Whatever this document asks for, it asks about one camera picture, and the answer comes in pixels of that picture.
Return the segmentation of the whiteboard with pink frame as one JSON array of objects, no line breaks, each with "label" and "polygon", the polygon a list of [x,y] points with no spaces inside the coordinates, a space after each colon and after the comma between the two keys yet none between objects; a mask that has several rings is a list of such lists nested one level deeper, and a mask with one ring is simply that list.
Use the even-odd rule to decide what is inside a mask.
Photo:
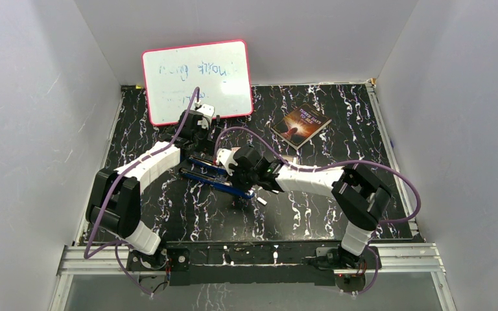
[{"label": "whiteboard with pink frame", "polygon": [[246,42],[220,41],[145,51],[141,55],[148,115],[154,126],[176,124],[196,88],[222,118],[253,113]]}]

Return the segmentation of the staple box tray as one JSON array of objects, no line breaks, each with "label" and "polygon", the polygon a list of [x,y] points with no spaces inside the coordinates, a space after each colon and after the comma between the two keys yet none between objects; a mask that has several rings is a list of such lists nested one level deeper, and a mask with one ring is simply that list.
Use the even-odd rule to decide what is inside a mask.
[{"label": "staple box tray", "polygon": [[297,156],[291,156],[291,155],[281,155],[281,157],[286,160],[287,162],[291,163],[291,164],[295,164],[295,165],[298,165],[299,164],[299,161],[298,161],[298,157]]}]

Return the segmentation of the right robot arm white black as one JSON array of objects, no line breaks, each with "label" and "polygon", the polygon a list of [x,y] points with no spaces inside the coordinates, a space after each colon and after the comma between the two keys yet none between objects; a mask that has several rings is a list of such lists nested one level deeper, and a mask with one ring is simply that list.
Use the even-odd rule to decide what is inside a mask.
[{"label": "right robot arm white black", "polygon": [[317,256],[323,269],[358,268],[364,249],[393,197],[388,185],[360,163],[337,167],[295,165],[283,158],[267,160],[251,146],[236,151],[221,148],[217,164],[230,183],[244,192],[258,186],[270,192],[300,191],[334,199],[348,223],[337,251]]}]

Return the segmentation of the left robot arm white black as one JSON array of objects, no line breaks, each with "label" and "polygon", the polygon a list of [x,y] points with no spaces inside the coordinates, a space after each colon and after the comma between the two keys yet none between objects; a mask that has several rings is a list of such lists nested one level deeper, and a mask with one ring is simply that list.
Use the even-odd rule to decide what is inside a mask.
[{"label": "left robot arm white black", "polygon": [[196,152],[208,152],[213,144],[209,130],[215,125],[213,106],[204,104],[183,112],[172,135],[127,165],[97,172],[86,209],[93,230],[103,228],[143,254],[153,270],[167,263],[168,253],[159,247],[161,238],[141,220],[141,195],[163,173],[177,167]]}]

